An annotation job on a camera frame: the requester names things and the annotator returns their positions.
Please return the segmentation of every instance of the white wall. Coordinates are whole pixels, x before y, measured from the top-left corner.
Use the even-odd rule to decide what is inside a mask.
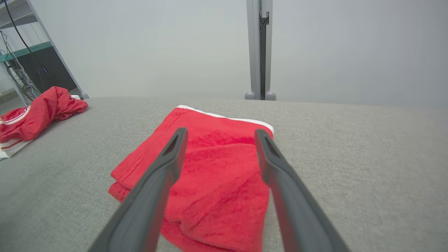
[[[28,2],[90,97],[250,91],[245,1]]]
[[[278,100],[448,108],[448,1],[274,0]]]
[[[23,40],[25,40],[28,46],[33,46],[48,41],[48,38],[45,35],[44,31],[42,30],[42,27],[37,22],[18,26],[17,29],[19,30],[20,34],[23,37]],[[20,39],[19,35],[17,34],[16,30],[14,29],[14,27],[6,28],[3,29],[2,31],[7,36],[7,42],[11,47],[10,50],[14,52],[26,48],[22,40]],[[1,38],[1,35],[0,35],[0,50],[3,51],[1,52],[2,54],[5,54],[6,46],[3,42],[3,39]],[[14,82],[9,76],[8,72],[6,72],[6,67],[2,62],[0,62],[0,93],[13,88],[13,86]]]

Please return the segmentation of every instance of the crumpled red garment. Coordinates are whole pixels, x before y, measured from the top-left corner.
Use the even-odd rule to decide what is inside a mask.
[[[261,251],[269,187],[255,130],[260,121],[175,108],[113,171],[109,193],[122,202],[179,127],[188,128],[182,173],[169,193],[161,234],[183,251]]]
[[[30,106],[14,109],[0,118],[1,151],[10,157],[35,139],[51,122],[68,119],[84,112],[87,107],[85,101],[72,98],[67,89],[51,87]]]

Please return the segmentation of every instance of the white trim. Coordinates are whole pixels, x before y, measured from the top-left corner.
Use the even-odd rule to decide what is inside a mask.
[[[21,149],[23,149],[27,144],[29,144],[31,141],[21,141],[20,143],[12,146],[11,148],[8,148],[5,151],[1,151],[0,150],[0,160],[2,158],[11,158],[12,156],[14,156],[14,154],[16,154],[17,152],[19,152]]]
[[[9,140],[6,143],[0,143],[0,148],[5,148],[5,147],[8,147],[8,146],[11,146],[11,145],[17,143],[18,141],[20,141],[20,140],[18,140],[18,139],[11,139],[11,140]]]
[[[266,128],[268,128],[272,132],[272,134],[274,134],[274,127],[272,127],[270,124],[267,124],[267,123],[262,122],[262,121],[253,120],[253,119],[228,118],[228,117],[225,117],[225,116],[221,116],[221,115],[217,115],[217,114],[213,114],[213,113],[207,113],[207,112],[204,112],[204,111],[201,111],[201,110],[197,110],[197,109],[194,109],[194,108],[186,106],[186,105],[179,105],[176,108],[189,109],[189,110],[193,110],[193,111],[196,111],[196,112],[199,112],[199,113],[203,113],[203,114],[206,114],[206,115],[209,115],[209,116],[213,116],[213,117],[227,118],[227,119],[235,120],[235,121],[251,122],[251,123],[263,125]]]
[[[7,121],[3,121],[3,119],[0,118],[0,124],[5,124],[5,125],[11,125],[14,124],[20,120],[22,120],[26,114],[29,112],[31,108],[31,105],[25,108],[25,111],[23,113],[21,113],[20,115],[14,117],[13,119],[7,120]]]

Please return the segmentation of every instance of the gray couch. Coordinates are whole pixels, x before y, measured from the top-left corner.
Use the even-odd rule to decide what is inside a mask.
[[[86,251],[119,206],[112,169],[177,105],[274,126],[352,251],[448,248],[448,116],[375,106],[93,98],[0,161],[0,251]],[[159,251],[178,251],[159,239]],[[282,251],[271,201],[264,251]]]

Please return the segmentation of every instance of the teal shelf edge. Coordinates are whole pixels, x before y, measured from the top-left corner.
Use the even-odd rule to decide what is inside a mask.
[[[36,51],[39,51],[39,50],[42,50],[42,49],[45,49],[45,48],[48,48],[48,47],[51,47],[51,46],[52,46],[52,44],[50,43],[50,41],[48,41],[48,42],[45,42],[45,43],[42,43],[42,44],[37,44],[37,45],[31,46],[30,50],[32,52],[36,52]],[[13,53],[18,58],[20,56],[23,56],[23,55],[26,55],[26,54],[30,53],[30,51],[28,51],[28,49],[25,48],[25,49],[22,49],[22,50],[15,51]],[[4,55],[0,55],[0,62],[9,61],[9,60],[11,60],[13,58],[14,57],[10,53],[4,54]]]

